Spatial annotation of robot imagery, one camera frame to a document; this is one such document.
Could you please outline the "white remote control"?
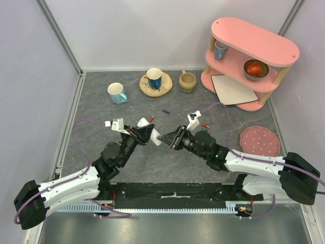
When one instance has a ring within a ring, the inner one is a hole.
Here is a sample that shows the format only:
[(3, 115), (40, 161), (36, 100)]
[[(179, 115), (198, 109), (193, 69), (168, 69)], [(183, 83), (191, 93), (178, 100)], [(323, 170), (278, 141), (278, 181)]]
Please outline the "white remote control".
[[(137, 126), (139, 128), (145, 127), (147, 125), (151, 125), (151, 123), (146, 119), (146, 118), (141, 118), (137, 124)], [(153, 128), (151, 135), (150, 135), (150, 140), (156, 145), (156, 146), (160, 146), (161, 145), (161, 141), (158, 140), (158, 136), (160, 136), (160, 133)]]

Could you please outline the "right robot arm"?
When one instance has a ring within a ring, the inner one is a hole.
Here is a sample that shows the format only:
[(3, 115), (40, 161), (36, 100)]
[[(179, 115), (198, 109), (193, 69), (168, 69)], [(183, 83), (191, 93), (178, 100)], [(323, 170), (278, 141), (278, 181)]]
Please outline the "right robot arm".
[(238, 200), (274, 194), (304, 205), (315, 202), (320, 172), (297, 153), (289, 152), (285, 157), (245, 154), (217, 144), (207, 131), (192, 134), (184, 125), (157, 139), (174, 150), (185, 149), (195, 154), (213, 170), (240, 172), (232, 188)]

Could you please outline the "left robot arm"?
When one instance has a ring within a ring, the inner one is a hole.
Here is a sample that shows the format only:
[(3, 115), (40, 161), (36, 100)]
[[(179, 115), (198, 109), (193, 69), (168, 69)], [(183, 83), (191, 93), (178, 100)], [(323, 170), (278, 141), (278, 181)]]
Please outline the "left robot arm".
[(46, 217), (70, 204), (96, 197), (106, 200), (111, 196), (110, 180), (119, 173), (134, 152), (149, 141), (160, 145), (159, 132), (154, 124), (142, 118), (135, 127), (126, 126), (117, 118), (100, 123), (121, 136), (121, 142), (108, 143), (94, 162), (88, 162), (80, 171), (57, 180), (37, 184), (31, 180), (24, 184), (14, 200), (14, 223), (27, 230), (42, 223)]

